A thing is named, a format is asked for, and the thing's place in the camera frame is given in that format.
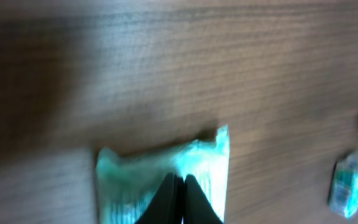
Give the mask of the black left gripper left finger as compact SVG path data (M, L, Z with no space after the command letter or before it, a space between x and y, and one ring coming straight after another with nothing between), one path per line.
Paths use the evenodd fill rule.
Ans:
M149 206L135 224L181 224L183 219L184 181L167 174Z

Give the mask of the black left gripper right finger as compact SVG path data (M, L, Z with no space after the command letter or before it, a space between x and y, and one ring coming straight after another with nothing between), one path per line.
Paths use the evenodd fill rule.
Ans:
M193 175L185 179L184 224L223 224Z

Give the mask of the teal wet wipes pack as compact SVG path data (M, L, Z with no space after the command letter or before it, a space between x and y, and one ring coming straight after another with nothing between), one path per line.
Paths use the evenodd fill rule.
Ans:
M103 148L98 154L95 167L99 222L136 223L167 174L183 178L183 214L185 179L187 175L193 175L223 222L229 155L228 126L220 127L212 141L196 139L126 159L107 147Z

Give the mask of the small teal tissue pack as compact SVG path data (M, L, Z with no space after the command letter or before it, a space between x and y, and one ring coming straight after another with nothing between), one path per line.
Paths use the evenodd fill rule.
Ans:
M346 219L358 212L358 151L336 162L328 204L334 213Z

